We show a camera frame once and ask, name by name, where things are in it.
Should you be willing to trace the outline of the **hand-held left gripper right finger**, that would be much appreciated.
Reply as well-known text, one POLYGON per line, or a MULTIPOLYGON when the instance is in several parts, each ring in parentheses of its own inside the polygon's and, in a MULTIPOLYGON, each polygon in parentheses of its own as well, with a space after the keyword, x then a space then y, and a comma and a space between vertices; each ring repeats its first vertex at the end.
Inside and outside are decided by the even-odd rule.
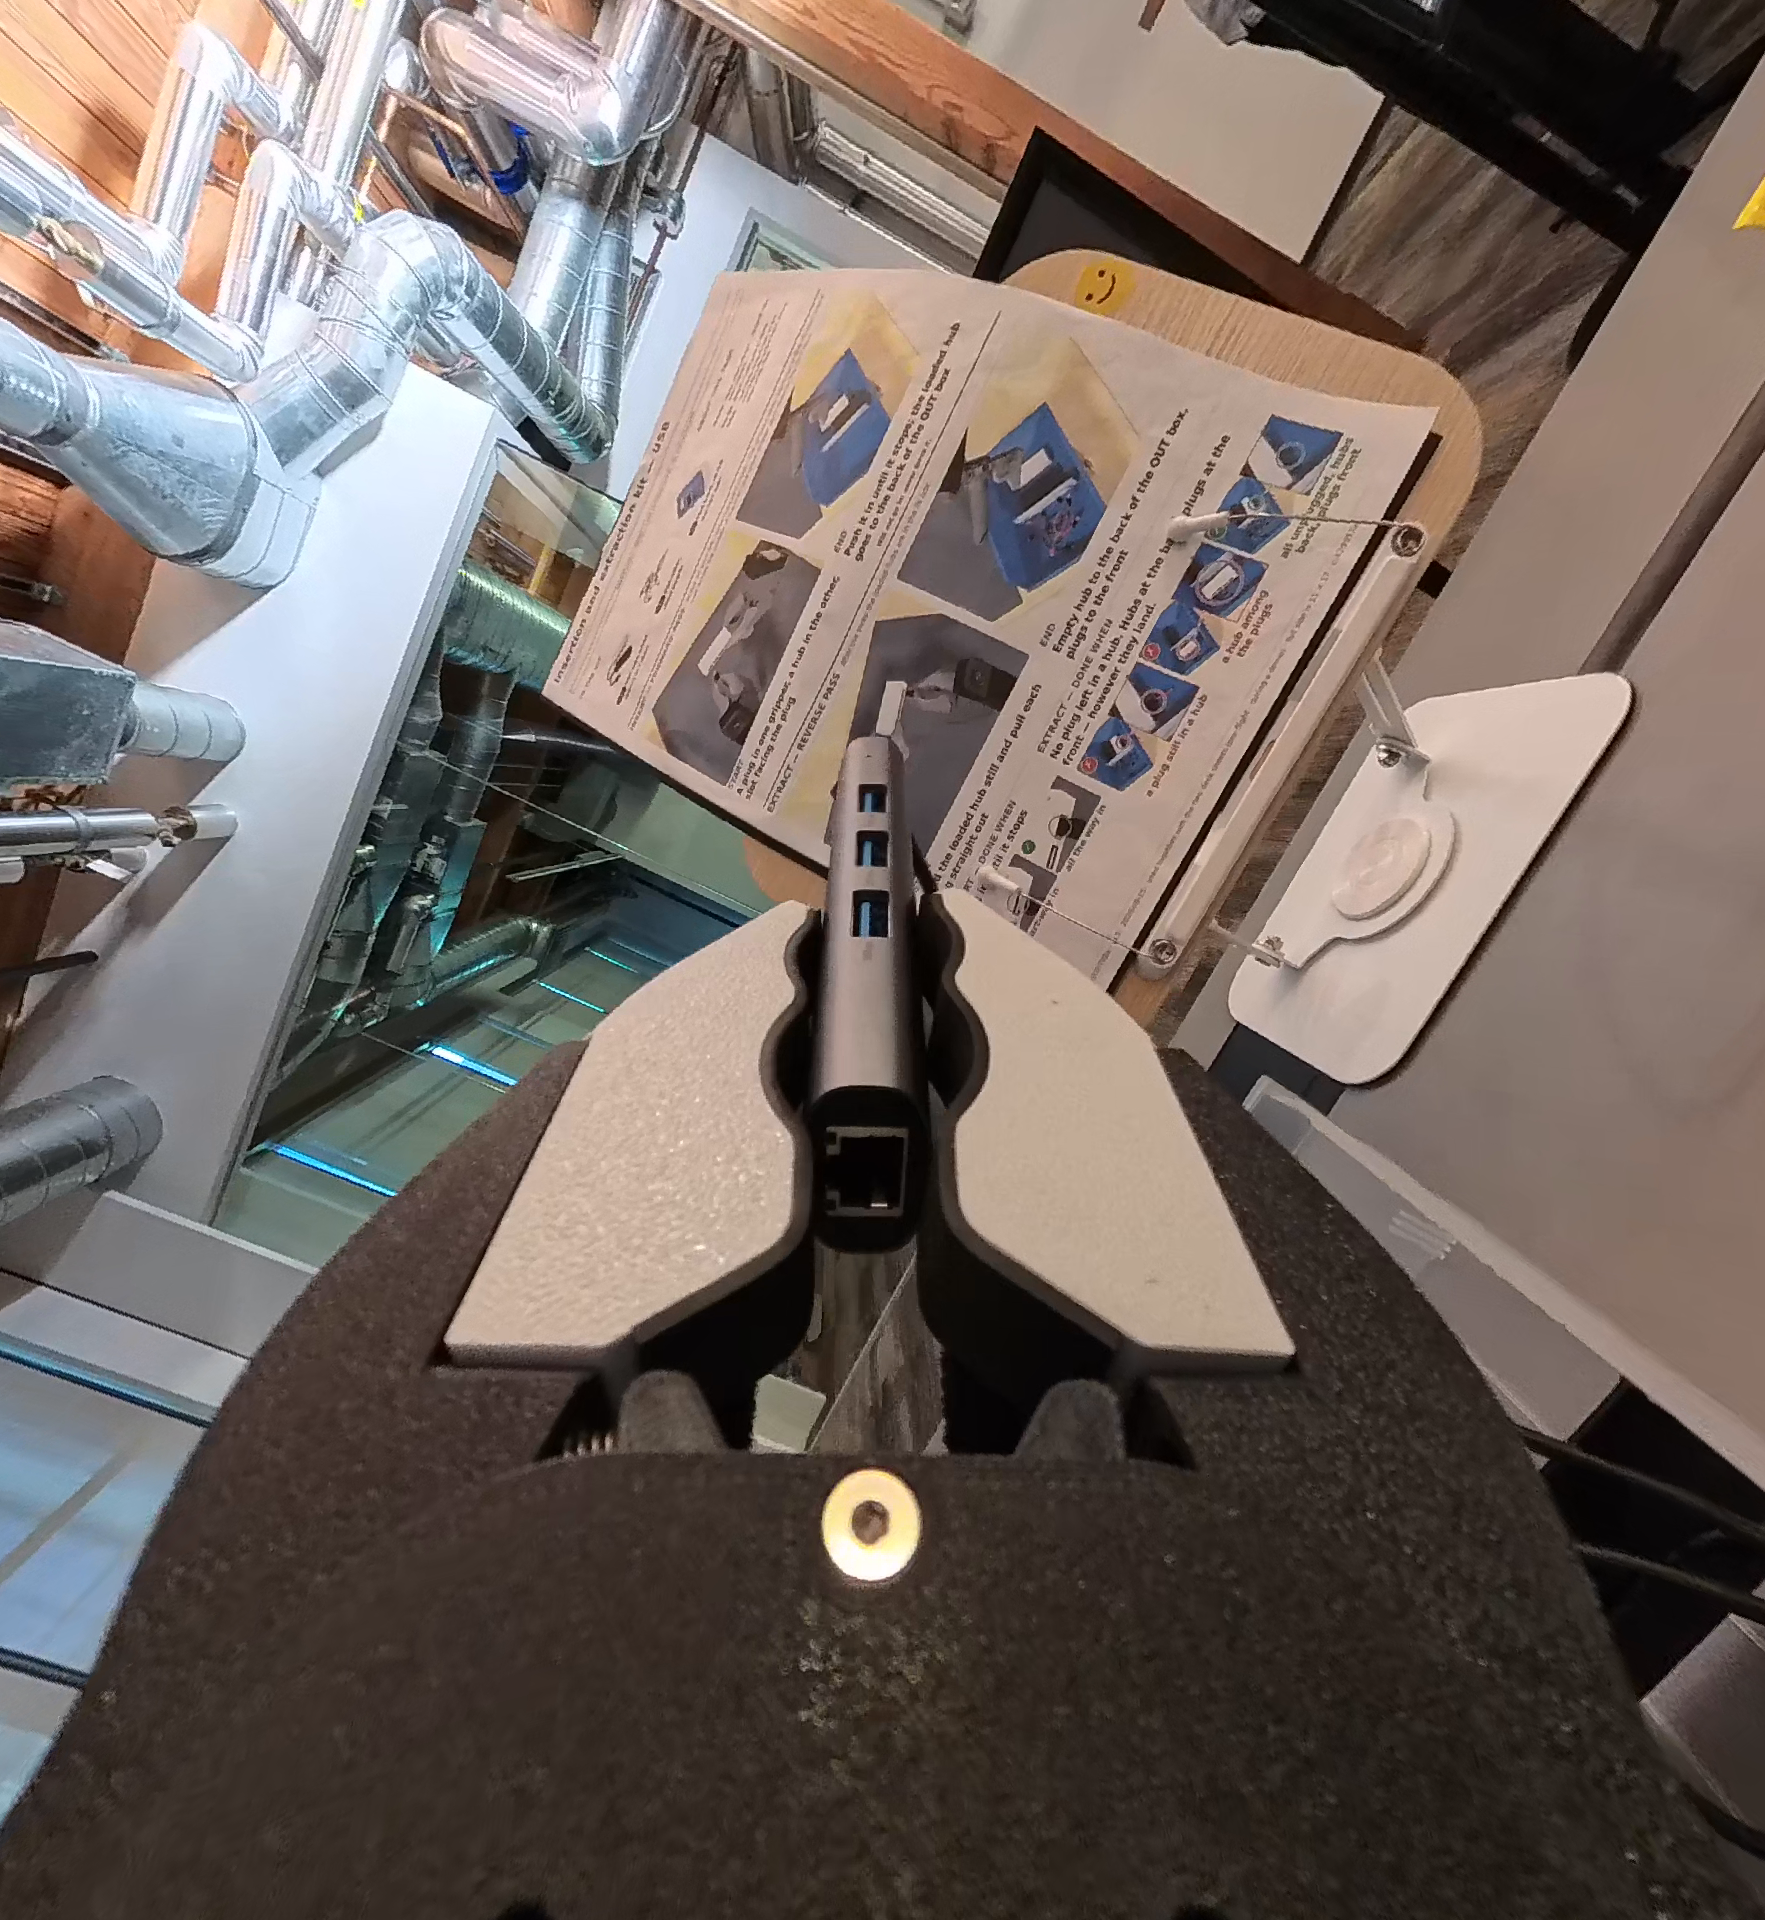
POLYGON ((924 1320, 982 1380, 1278 1370, 1295 1345, 1149 1033, 972 895, 928 895, 924 1320))

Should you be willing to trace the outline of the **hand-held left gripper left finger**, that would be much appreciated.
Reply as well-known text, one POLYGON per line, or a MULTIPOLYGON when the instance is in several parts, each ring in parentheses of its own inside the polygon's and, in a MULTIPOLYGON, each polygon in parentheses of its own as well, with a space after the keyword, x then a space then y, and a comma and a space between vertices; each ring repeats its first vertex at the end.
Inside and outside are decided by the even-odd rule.
POLYGON ((782 903, 594 1028, 446 1329, 460 1365, 761 1376, 816 1304, 782 1092, 818 916, 782 903))

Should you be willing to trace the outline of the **slim grey usb hub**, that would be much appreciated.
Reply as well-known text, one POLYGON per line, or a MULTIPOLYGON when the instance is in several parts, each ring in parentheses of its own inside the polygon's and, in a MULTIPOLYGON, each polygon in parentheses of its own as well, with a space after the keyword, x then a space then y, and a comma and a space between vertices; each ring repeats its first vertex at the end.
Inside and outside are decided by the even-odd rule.
POLYGON ((917 968, 924 868, 891 736, 850 740, 828 852, 805 1106, 814 1225, 828 1251, 879 1257, 915 1240, 934 1171, 917 968))

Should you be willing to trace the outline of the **clear plastic bin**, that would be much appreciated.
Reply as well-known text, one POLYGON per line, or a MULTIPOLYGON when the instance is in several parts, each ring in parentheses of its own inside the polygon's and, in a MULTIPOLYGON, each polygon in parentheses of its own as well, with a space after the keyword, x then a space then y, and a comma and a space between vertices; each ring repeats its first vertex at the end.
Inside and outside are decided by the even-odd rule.
POLYGON ((1278 1079, 1245 1110, 1389 1252, 1520 1424, 1571 1439, 1621 1373, 1510 1272, 1494 1238, 1278 1079))

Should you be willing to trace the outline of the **white stand base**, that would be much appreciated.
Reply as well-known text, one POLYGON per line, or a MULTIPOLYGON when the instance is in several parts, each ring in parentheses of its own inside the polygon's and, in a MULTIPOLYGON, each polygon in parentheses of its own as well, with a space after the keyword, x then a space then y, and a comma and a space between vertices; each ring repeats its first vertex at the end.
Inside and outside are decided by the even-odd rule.
POLYGON ((1234 1025, 1345 1085, 1409 1056, 1634 706, 1581 673, 1402 707, 1364 675, 1364 760, 1231 976, 1234 1025))

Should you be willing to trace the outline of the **large glass window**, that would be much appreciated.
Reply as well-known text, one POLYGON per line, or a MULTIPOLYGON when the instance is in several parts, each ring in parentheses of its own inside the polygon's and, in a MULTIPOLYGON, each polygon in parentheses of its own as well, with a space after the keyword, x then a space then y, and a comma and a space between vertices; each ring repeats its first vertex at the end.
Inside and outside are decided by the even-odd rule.
POLYGON ((94 1668, 129 1574, 227 1390, 299 1287, 543 1056, 662 965, 609 906, 422 1010, 314 1056, 211 1230, 102 1280, 0 1266, 0 1816, 94 1668))

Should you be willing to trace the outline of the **instruction poster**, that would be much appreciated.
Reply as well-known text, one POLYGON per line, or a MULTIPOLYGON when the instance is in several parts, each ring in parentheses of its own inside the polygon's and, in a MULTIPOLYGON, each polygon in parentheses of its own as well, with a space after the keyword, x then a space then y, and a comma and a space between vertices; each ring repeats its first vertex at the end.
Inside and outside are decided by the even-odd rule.
POLYGON ((929 871, 1110 986, 1439 450, 942 273, 713 280, 547 695, 824 868, 894 740, 929 871))

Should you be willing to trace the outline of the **black monitor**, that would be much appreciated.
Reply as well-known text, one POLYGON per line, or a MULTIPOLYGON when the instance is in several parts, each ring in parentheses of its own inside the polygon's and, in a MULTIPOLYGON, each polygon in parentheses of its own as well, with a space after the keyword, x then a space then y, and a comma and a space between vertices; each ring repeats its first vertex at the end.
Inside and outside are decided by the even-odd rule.
POLYGON ((1417 333, 1325 282, 1092 132, 1037 124, 1002 192, 974 279, 1007 282, 1056 251, 1107 251, 1212 290, 1423 351, 1417 333))

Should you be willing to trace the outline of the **silver ventilation duct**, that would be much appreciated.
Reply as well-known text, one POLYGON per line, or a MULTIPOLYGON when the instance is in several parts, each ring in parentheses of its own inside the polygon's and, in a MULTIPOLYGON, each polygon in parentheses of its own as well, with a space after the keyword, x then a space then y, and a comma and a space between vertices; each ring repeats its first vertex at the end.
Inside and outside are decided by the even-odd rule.
POLYGON ((131 211, 0 107, 0 234, 196 372, 60 354, 0 317, 0 435, 31 447, 149 555, 281 583, 319 475, 379 431, 427 358, 477 377, 573 464, 613 445, 630 234, 679 120, 704 22, 603 3, 589 35, 537 8, 266 3, 271 70, 183 26, 131 211), (477 166, 530 196, 509 287, 449 225, 375 213, 351 175, 382 95, 456 110, 477 166))

